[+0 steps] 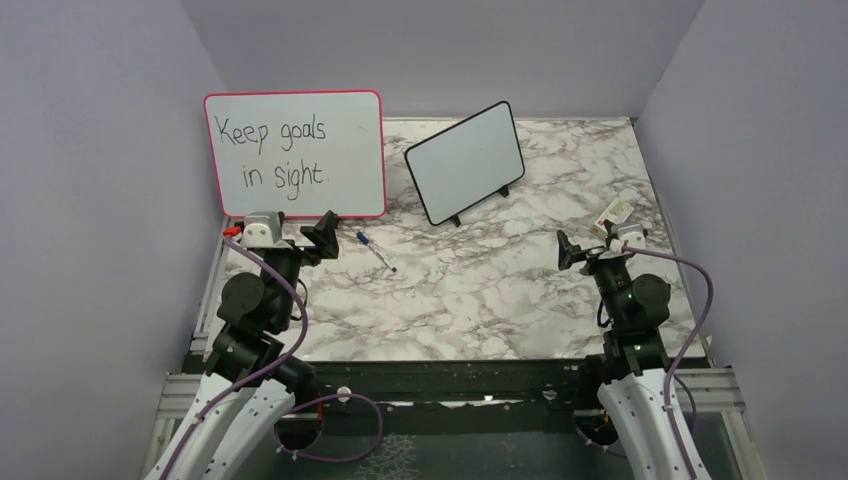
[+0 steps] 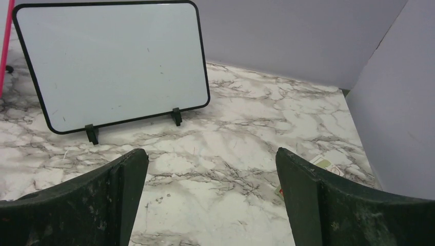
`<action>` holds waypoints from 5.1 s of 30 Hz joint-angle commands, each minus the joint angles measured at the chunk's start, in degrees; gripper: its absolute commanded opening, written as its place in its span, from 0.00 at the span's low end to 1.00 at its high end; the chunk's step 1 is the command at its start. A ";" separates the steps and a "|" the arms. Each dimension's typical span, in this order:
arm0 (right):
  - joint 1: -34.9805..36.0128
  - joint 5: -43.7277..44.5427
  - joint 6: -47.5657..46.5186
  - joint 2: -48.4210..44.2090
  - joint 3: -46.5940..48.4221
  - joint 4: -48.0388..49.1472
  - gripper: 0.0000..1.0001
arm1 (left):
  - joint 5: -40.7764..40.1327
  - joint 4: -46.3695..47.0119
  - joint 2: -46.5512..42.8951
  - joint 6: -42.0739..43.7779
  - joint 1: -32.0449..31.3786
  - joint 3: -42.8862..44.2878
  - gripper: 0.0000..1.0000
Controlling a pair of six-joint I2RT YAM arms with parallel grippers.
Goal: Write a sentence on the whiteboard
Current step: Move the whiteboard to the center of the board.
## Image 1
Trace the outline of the white whiteboard marker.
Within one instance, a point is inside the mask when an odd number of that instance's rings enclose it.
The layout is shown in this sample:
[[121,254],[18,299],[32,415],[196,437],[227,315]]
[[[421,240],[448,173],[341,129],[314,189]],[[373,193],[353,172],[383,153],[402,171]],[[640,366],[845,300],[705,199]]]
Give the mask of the white whiteboard marker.
[[392,273],[398,272],[397,267],[391,262],[391,260],[388,257],[386,257],[381,252],[381,250],[376,246],[376,244],[364,232],[358,231],[357,234],[356,234],[356,237],[364,246],[366,246],[381,261],[381,263],[386,267],[387,270],[389,270]]

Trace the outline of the black framed whiteboard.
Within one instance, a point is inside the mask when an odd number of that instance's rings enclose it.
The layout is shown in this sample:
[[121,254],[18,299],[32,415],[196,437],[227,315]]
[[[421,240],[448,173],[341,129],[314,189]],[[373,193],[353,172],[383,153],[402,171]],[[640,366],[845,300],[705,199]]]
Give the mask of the black framed whiteboard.
[[459,215],[493,195],[507,197],[526,173],[511,104],[501,100],[407,148],[409,170],[428,223]]

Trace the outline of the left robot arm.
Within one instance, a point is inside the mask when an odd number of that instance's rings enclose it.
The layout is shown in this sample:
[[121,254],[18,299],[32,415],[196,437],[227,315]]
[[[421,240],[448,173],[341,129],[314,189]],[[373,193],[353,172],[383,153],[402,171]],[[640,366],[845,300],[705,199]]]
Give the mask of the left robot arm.
[[300,270],[339,254],[339,217],[327,211],[301,227],[299,246],[283,236],[282,212],[256,212],[225,229],[224,244],[260,268],[227,280],[217,316],[224,323],[203,363],[196,393],[150,479],[230,479],[272,426],[313,401],[313,368],[295,358],[305,337],[286,347],[292,320],[308,325]]

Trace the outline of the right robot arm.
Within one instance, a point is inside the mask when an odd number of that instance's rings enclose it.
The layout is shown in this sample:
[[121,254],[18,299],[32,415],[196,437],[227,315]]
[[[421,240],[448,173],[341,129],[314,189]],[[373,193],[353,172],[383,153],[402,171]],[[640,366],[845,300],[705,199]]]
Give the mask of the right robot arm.
[[659,330],[670,317],[671,285],[628,270],[630,258],[650,253],[643,226],[607,221],[604,227],[603,245],[590,248],[556,233],[559,270],[579,265],[582,275],[593,278],[609,317],[603,352],[588,357],[578,396],[602,407],[635,478],[707,479],[676,391],[682,359],[668,356]]

